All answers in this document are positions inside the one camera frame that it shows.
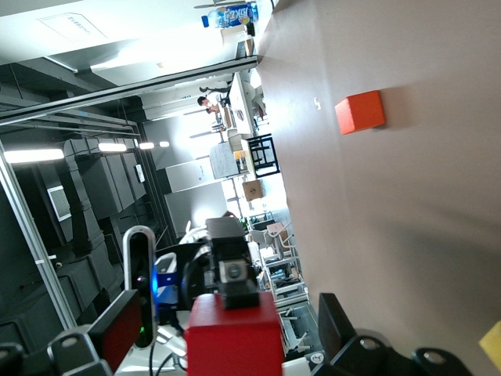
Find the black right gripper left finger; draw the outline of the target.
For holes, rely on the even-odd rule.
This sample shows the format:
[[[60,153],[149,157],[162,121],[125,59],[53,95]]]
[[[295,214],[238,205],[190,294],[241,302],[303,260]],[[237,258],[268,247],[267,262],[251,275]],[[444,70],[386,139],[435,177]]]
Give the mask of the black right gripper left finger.
[[[90,325],[59,333],[28,354],[14,342],[1,344],[2,375],[113,375],[139,337],[140,295],[122,291]]]

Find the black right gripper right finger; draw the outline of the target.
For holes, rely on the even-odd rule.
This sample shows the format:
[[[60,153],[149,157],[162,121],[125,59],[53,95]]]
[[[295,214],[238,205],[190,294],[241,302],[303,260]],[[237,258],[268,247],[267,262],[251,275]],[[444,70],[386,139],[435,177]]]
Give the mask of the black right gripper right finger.
[[[359,334],[333,293],[319,295],[319,339],[326,361],[314,375],[470,375],[464,363],[443,349],[418,348],[411,357],[371,334]]]

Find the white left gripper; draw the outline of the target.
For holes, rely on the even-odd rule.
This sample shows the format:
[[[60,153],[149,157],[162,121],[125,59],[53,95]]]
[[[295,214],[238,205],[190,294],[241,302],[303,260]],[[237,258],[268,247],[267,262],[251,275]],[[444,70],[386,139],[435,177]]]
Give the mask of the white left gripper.
[[[259,305],[255,273],[245,231],[234,217],[206,221],[207,232],[192,241],[161,248],[157,260],[157,308],[161,313],[190,310],[197,296],[213,290],[215,280],[225,309]]]

